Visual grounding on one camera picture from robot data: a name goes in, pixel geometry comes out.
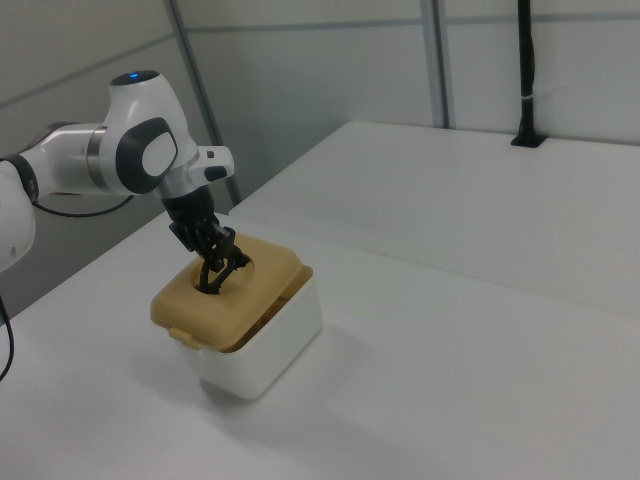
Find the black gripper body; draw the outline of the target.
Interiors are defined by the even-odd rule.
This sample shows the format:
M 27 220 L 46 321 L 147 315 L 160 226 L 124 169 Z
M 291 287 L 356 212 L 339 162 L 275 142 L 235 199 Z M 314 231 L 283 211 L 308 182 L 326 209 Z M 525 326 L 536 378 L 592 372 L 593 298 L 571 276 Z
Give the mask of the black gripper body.
M 172 231 L 219 223 L 215 215 L 214 198 L 208 186 L 198 187 L 179 197 L 162 198 L 161 201 L 171 219 Z

